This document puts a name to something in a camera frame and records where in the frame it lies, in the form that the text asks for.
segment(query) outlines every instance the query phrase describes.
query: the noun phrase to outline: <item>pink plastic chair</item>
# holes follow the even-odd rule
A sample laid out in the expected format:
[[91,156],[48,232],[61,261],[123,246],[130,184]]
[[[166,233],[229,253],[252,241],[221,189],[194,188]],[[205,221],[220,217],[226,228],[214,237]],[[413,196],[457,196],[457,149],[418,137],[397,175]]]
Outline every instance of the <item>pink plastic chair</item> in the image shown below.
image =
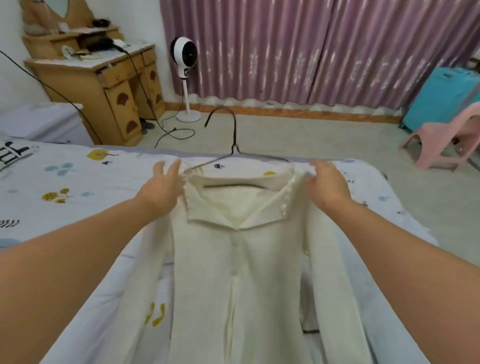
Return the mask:
[[[415,164],[418,169],[426,170],[435,162],[455,163],[454,170],[460,163],[465,163],[480,144],[480,102],[471,104],[455,117],[449,124],[428,122],[412,133],[401,146],[405,148],[413,138],[422,142],[419,160]],[[440,154],[452,141],[458,138],[456,145],[458,157],[442,157]]]

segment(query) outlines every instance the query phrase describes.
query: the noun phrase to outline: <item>tile floor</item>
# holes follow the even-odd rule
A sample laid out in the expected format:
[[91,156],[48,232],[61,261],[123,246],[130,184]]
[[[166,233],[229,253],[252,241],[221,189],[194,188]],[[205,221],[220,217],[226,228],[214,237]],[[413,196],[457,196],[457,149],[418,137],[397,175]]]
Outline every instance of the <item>tile floor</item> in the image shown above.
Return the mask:
[[[164,118],[174,115],[169,111]],[[207,114],[192,124],[175,118],[167,130],[191,127],[197,134],[188,140],[163,138],[158,147],[184,152],[228,153],[233,120],[216,114],[204,128]],[[405,208],[432,230],[440,246],[480,266],[480,172],[471,165],[455,173],[445,169],[415,169],[410,154],[420,145],[398,150],[407,133],[391,124],[324,121],[258,116],[237,116],[238,143],[242,151],[306,158],[358,158],[386,173]],[[156,128],[139,146],[154,147],[161,133]]]

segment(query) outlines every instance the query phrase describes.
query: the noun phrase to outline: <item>bed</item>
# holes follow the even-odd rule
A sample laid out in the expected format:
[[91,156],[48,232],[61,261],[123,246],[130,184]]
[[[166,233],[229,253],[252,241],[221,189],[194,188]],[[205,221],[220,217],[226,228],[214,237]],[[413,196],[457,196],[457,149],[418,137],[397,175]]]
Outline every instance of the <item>bed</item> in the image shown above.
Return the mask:
[[[3,154],[10,153],[12,148],[23,150],[14,160],[3,167],[0,165],[0,248],[21,243],[134,197],[151,177],[152,166],[159,160],[165,160],[168,166],[177,157],[199,164],[216,157],[162,149],[43,144],[1,135],[0,143],[0,147],[3,146],[0,161],[3,162],[10,160],[10,154],[8,158]],[[287,159],[312,171],[307,159]],[[438,245],[430,231],[404,210],[386,177],[376,168],[354,158],[335,164],[344,174],[357,202]],[[347,237],[338,227],[333,228],[376,361],[380,364],[427,364],[428,360],[393,312]],[[136,251],[146,236],[141,231],[127,245],[42,364],[80,364],[94,360],[109,334]],[[159,278],[150,317],[145,318],[145,330],[161,330],[165,342],[168,342],[172,321],[173,264],[171,257]],[[145,339],[139,345],[155,343]],[[150,362],[166,364],[168,346],[157,346],[155,359]]]

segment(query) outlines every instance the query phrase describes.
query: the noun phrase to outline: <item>clothes hanger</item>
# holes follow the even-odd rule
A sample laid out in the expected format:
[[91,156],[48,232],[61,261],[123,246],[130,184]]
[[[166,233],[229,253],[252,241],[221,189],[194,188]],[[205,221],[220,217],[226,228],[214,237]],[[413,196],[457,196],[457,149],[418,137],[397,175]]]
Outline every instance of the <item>clothes hanger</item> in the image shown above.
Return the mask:
[[232,111],[232,109],[230,109],[230,108],[228,108],[228,107],[226,107],[226,106],[219,106],[218,108],[215,108],[215,109],[210,113],[210,115],[208,115],[207,121],[206,121],[205,126],[204,126],[205,128],[207,127],[208,123],[210,122],[210,118],[212,117],[212,115],[213,115],[216,111],[218,111],[218,110],[220,110],[220,109],[228,110],[229,113],[233,115],[233,125],[234,125],[234,128],[233,128],[233,144],[232,144],[232,151],[231,151],[231,153],[230,153],[230,154],[227,154],[227,155],[224,155],[224,156],[222,156],[222,157],[213,159],[213,160],[211,160],[211,161],[209,161],[209,162],[199,164],[198,166],[188,168],[187,170],[185,170],[185,172],[194,170],[194,169],[196,169],[196,168],[200,168],[200,167],[206,166],[206,165],[211,164],[211,163],[218,162],[219,160],[223,160],[223,159],[226,159],[226,158],[230,158],[230,157],[234,156],[234,151],[235,151],[235,149],[237,150],[238,154],[239,154],[239,155],[242,155],[242,156],[266,158],[266,159],[273,159],[273,160],[281,160],[281,161],[283,161],[283,162],[289,163],[288,159],[285,159],[285,158],[282,158],[282,157],[275,157],[275,156],[269,156],[269,155],[263,155],[263,154],[246,153],[246,152],[240,151],[239,145],[237,144],[237,117],[235,116],[235,113]]

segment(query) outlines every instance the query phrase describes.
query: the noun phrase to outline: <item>curtain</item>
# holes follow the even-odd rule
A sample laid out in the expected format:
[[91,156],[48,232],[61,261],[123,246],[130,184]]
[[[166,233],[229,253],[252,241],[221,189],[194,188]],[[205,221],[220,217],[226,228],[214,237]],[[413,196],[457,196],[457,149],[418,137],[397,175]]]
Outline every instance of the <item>curtain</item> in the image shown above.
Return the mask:
[[[306,104],[324,46],[330,0],[160,0],[167,44],[192,39],[189,92]],[[177,71],[174,86],[181,95]]]
[[[160,0],[199,49],[200,97],[399,109],[480,45],[479,0]],[[174,86],[181,84],[171,62]]]
[[309,103],[399,109],[479,44],[478,0],[336,0]]

